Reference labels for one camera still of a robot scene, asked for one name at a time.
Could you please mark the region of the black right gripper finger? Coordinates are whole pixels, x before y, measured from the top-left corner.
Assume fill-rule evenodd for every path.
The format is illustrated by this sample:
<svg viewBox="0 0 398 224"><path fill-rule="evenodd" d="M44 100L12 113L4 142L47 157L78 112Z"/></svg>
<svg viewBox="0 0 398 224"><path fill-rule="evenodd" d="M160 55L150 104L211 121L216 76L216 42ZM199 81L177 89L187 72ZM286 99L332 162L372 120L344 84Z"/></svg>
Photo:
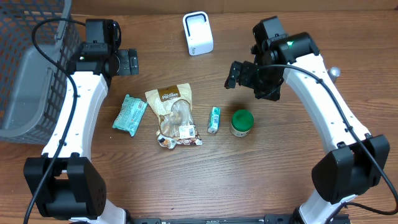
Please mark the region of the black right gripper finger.
<svg viewBox="0 0 398 224"><path fill-rule="evenodd" d="M231 64L231 68L229 70L229 75L231 77L238 77L239 74L241 73L242 69L243 69L243 63L234 61Z"/></svg>
<svg viewBox="0 0 398 224"><path fill-rule="evenodd" d="M236 75L229 75L224 83L224 87L226 89L235 88L236 87Z"/></svg>

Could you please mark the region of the green lid jar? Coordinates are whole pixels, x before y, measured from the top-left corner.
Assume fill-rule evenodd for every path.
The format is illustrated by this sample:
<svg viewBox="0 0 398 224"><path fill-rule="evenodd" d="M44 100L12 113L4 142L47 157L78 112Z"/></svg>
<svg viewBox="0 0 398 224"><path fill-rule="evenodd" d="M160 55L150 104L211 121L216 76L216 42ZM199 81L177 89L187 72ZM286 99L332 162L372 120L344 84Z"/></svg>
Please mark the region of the green lid jar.
<svg viewBox="0 0 398 224"><path fill-rule="evenodd" d="M230 131L236 137L244 137L254 126L254 117L248 110L237 110L230 123Z"/></svg>

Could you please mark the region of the small teal gum pack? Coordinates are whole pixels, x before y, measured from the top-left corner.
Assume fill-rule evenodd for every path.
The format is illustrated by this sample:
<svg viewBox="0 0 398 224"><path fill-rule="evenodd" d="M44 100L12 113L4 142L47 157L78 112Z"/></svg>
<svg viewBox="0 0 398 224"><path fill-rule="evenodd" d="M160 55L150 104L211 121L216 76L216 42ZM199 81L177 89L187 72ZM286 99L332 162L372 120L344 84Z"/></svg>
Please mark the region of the small teal gum pack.
<svg viewBox="0 0 398 224"><path fill-rule="evenodd" d="M208 121L208 132L215 134L220 127L221 108L212 107Z"/></svg>

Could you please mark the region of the green wet wipes pack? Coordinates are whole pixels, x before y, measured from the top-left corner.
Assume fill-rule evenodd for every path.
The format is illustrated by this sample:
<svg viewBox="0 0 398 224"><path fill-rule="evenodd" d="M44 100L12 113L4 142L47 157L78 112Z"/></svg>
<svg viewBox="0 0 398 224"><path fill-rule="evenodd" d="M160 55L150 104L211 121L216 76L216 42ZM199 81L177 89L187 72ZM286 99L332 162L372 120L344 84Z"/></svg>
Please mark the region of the green wet wipes pack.
<svg viewBox="0 0 398 224"><path fill-rule="evenodd" d="M131 137L134 137L146 108L146 102L126 95L112 128L127 131Z"/></svg>

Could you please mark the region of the beige snack pouch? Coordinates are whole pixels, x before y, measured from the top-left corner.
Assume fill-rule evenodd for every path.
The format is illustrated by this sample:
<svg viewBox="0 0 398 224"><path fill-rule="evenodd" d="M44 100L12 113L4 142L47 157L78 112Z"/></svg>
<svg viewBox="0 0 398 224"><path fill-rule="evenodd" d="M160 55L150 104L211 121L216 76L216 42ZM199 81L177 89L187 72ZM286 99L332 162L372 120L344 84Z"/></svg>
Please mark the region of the beige snack pouch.
<svg viewBox="0 0 398 224"><path fill-rule="evenodd" d="M188 83L145 92L159 121L157 141L162 147L201 146L202 140L192 116L192 89Z"/></svg>

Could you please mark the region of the yellow liquid plastic bottle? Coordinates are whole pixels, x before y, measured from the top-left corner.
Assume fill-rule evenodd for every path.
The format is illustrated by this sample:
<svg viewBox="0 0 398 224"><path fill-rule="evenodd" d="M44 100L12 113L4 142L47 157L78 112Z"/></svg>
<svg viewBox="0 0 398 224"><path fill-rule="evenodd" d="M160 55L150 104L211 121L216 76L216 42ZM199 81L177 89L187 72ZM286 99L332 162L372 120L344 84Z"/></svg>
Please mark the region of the yellow liquid plastic bottle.
<svg viewBox="0 0 398 224"><path fill-rule="evenodd" d="M338 67L331 67L328 69L328 75L333 83L336 83L338 77L341 75L341 70Z"/></svg>

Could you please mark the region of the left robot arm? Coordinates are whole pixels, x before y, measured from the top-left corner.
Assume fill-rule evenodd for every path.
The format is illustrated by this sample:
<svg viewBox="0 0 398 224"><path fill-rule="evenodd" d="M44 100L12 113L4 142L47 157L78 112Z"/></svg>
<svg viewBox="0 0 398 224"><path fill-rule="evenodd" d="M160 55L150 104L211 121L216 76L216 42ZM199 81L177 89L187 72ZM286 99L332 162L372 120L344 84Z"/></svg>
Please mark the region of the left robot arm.
<svg viewBox="0 0 398 224"><path fill-rule="evenodd" d="M40 157L29 157L24 177L32 193L24 222L34 207L43 217L72 223L132 223L128 210L115 206L106 196L106 184L91 163L91 143L101 105L111 80L118 75L122 41L119 24L111 19L83 22L86 40L63 68L38 46L34 47L67 77L67 89L56 127Z"/></svg>

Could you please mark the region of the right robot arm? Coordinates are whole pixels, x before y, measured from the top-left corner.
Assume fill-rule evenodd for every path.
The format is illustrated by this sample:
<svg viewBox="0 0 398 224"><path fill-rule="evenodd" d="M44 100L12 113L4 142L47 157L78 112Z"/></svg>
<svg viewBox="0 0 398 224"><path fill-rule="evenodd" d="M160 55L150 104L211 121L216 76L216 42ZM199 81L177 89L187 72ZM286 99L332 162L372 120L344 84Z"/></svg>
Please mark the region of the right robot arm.
<svg viewBox="0 0 398 224"><path fill-rule="evenodd" d="M312 39L286 33L278 17L261 20L252 30L253 62L233 62L226 88L251 88L258 99L277 101L283 84L293 89L322 140L324 158L312 169L314 191L290 215L266 215L266 223L348 223L342 208L387 180L390 151L383 135L374 136L348 108L336 89L337 69L326 68Z"/></svg>

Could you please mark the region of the white barcode scanner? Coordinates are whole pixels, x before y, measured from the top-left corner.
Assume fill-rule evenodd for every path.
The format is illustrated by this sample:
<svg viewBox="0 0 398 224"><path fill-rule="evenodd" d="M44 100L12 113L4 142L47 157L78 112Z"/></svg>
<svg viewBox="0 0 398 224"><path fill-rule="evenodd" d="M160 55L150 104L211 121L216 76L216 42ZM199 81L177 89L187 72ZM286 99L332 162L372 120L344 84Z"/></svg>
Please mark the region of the white barcode scanner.
<svg viewBox="0 0 398 224"><path fill-rule="evenodd" d="M213 51L214 42L208 15L204 11L184 15L183 28L187 40L188 53L191 56L207 54Z"/></svg>

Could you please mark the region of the grey plastic basket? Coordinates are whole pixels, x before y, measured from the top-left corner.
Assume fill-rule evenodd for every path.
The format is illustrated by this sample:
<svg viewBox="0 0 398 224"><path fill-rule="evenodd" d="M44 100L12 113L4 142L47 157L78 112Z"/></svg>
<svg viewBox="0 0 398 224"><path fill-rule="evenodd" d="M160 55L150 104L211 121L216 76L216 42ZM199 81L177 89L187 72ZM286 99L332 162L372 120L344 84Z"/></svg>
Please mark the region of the grey plastic basket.
<svg viewBox="0 0 398 224"><path fill-rule="evenodd" d="M72 2L1 1L1 140L46 144L65 98L65 68L81 39Z"/></svg>

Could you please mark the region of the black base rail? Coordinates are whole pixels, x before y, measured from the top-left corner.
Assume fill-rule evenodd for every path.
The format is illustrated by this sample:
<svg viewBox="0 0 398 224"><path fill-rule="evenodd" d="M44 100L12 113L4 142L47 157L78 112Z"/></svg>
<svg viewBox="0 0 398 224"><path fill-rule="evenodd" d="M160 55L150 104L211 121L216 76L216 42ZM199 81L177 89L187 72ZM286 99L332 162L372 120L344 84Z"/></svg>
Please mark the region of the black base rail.
<svg viewBox="0 0 398 224"><path fill-rule="evenodd" d="M193 218L171 219L160 218L132 218L133 224L284 224L289 223L291 215L266 215L264 217L240 218Z"/></svg>

